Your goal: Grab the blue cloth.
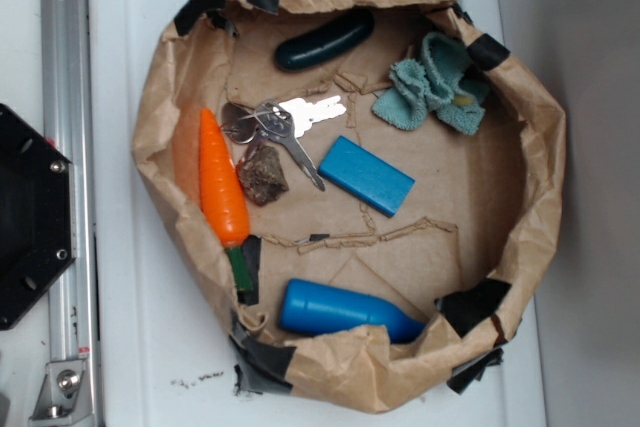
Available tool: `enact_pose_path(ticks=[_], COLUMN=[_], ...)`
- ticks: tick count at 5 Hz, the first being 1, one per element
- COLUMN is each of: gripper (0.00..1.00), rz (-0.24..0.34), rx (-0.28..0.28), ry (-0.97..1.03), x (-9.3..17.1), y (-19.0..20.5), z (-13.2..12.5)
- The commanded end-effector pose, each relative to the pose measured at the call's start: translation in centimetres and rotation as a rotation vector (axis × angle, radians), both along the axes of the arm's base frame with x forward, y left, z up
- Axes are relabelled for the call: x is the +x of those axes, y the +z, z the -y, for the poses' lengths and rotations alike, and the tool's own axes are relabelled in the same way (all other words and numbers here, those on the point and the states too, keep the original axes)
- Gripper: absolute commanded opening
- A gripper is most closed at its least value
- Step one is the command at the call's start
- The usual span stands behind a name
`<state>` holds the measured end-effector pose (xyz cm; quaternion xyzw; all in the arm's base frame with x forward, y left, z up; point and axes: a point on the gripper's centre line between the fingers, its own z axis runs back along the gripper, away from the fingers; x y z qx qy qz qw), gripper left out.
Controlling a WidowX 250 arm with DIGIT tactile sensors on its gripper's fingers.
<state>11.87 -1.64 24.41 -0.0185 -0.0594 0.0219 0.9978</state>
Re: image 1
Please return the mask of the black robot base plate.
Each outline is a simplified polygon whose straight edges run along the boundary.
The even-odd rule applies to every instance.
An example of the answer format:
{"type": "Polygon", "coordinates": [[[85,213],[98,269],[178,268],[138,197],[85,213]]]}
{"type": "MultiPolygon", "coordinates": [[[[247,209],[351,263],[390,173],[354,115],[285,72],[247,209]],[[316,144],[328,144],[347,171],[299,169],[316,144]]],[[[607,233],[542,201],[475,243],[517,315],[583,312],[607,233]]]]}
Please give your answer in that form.
{"type": "Polygon", "coordinates": [[[1,106],[1,329],[14,328],[74,260],[70,161],[1,106]]]}

